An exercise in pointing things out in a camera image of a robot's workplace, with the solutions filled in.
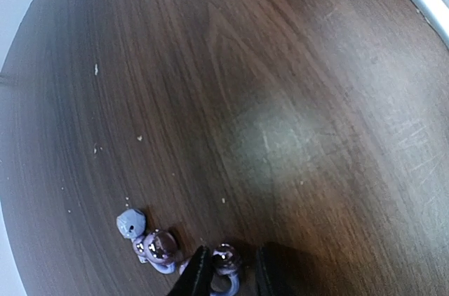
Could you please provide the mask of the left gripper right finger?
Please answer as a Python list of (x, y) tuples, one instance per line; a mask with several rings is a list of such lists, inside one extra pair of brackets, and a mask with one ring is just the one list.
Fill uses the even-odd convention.
[(274, 242), (261, 245), (255, 252), (256, 295), (315, 295), (305, 280), (295, 256)]

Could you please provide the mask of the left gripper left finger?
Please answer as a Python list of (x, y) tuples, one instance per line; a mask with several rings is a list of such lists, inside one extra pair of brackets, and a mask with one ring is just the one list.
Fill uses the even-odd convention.
[(210, 249), (204, 245), (197, 248), (168, 296), (210, 295), (213, 266)]

